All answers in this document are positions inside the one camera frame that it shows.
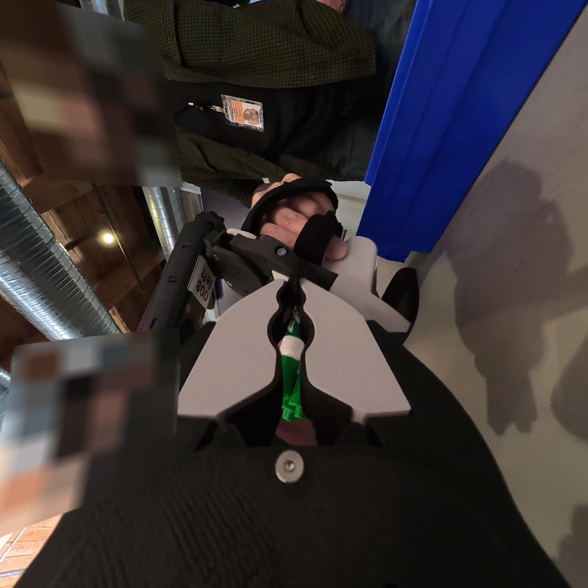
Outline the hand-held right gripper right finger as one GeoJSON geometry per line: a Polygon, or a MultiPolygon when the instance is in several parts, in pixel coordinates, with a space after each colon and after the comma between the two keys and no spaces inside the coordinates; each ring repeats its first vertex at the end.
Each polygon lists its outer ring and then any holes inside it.
{"type": "Polygon", "coordinates": [[[350,423],[408,415],[409,401],[370,329],[371,320],[310,280],[300,287],[301,326],[309,328],[301,364],[302,406],[318,443],[334,444],[350,423]]]}

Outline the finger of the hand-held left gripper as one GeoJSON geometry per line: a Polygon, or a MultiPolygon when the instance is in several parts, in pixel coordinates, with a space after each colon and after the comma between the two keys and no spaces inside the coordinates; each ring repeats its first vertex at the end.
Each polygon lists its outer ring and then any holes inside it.
{"type": "Polygon", "coordinates": [[[397,310],[372,294],[366,285],[349,276],[338,276],[332,294],[359,312],[367,321],[374,321],[390,333],[407,334],[411,324],[397,310]]]}

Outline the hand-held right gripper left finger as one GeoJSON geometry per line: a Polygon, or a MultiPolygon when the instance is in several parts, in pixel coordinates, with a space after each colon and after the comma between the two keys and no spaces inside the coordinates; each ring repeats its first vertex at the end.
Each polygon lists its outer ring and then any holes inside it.
{"type": "Polygon", "coordinates": [[[215,323],[178,399],[178,415],[234,424],[246,445],[270,445],[281,418],[282,365],[269,326],[280,311],[276,279],[215,323]]]}

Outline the blue plastic bin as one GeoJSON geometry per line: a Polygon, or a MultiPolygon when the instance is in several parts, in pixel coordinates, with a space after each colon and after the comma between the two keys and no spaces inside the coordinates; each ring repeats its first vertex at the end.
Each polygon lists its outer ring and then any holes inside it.
{"type": "Polygon", "coordinates": [[[357,234],[430,253],[587,1],[417,1],[357,234]]]}

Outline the person's left hand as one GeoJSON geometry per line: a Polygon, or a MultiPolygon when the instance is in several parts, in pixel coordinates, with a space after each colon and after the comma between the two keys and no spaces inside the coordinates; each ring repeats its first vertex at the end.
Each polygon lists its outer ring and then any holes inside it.
{"type": "MultiPolygon", "coordinates": [[[[252,194],[252,209],[271,189],[300,179],[299,175],[288,173],[283,179],[274,183],[262,183],[252,194]]],[[[306,192],[277,203],[264,216],[261,234],[269,235],[284,245],[293,248],[308,220],[315,215],[326,215],[334,211],[333,203],[327,195],[319,192],[306,192]]],[[[323,255],[323,261],[339,261],[347,254],[348,248],[342,239],[333,236],[323,255]]]]}

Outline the metal duct pipe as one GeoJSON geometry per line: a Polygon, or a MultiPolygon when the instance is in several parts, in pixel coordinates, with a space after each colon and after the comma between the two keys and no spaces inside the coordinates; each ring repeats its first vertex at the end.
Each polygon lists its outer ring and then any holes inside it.
{"type": "Polygon", "coordinates": [[[142,187],[146,204],[166,261],[169,260],[185,224],[179,187],[142,187]]]}

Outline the spiral ventilation duct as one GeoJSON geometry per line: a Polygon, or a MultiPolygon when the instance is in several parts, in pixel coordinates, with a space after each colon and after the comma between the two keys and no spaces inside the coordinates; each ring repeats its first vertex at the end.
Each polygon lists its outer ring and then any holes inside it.
{"type": "Polygon", "coordinates": [[[1,298],[49,341],[120,333],[3,160],[1,298]]]}

